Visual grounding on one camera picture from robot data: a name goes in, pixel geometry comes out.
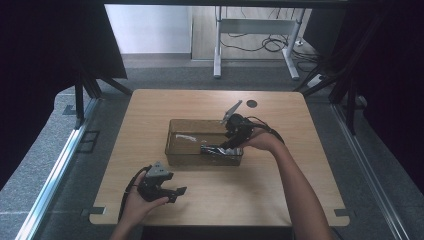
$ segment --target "gray floor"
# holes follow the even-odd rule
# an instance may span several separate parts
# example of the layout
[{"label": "gray floor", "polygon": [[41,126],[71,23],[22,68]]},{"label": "gray floor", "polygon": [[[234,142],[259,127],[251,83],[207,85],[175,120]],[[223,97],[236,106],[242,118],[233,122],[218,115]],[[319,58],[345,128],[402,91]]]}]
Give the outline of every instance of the gray floor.
[{"label": "gray floor", "polygon": [[[298,82],[290,79],[282,61],[225,61],[222,79],[214,79],[210,61],[190,61],[174,55],[163,59],[125,56],[128,80],[118,80],[131,89],[223,89],[291,91]],[[129,97],[101,83],[103,96],[88,127],[98,139],[80,144],[58,191],[37,230],[35,239],[107,239],[113,226],[88,221]],[[335,228],[343,239],[395,239],[375,196],[355,159],[336,115],[328,103],[331,86],[306,99],[317,132],[351,217],[347,227]],[[55,111],[22,166],[0,193],[0,236],[13,239],[32,207],[74,126],[74,116],[63,115],[73,105],[73,90],[58,95]],[[424,235],[424,198],[400,164],[356,112],[357,139],[385,193],[403,221],[410,239]],[[140,237],[142,229],[134,233]]]}]

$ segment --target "wooden tabletop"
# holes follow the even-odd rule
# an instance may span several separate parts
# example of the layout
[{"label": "wooden tabletop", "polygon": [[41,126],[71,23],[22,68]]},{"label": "wooden tabletop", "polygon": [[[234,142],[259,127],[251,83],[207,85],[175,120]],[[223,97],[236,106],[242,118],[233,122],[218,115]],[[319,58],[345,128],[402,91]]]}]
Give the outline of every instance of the wooden tabletop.
[{"label": "wooden tabletop", "polygon": [[[174,173],[163,188],[187,186],[176,203],[154,209],[150,226],[291,226],[276,162],[268,152],[245,148],[240,166],[171,167],[165,146],[171,119],[221,120],[236,111],[267,122],[284,138],[318,195],[331,226],[346,226],[348,216],[317,132],[300,93],[206,90],[136,90],[131,98],[94,207],[94,224],[116,224],[122,194],[142,167],[161,161]],[[258,105],[249,108],[248,100]]]}]

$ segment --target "fingers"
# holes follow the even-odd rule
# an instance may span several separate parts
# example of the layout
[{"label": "fingers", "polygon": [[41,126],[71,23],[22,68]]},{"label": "fingers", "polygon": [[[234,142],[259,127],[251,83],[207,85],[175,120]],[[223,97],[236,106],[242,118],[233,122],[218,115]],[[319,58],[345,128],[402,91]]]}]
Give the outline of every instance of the fingers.
[{"label": "fingers", "polygon": [[138,177],[135,179],[134,185],[139,185],[141,181],[143,180],[144,176],[146,175],[146,171],[142,171]]},{"label": "fingers", "polygon": [[159,207],[159,206],[165,205],[168,201],[169,201],[169,198],[168,197],[163,197],[163,198],[156,199],[156,200],[154,200],[152,202],[149,202],[149,205],[148,205],[149,206],[149,211],[152,210],[155,207]]}]

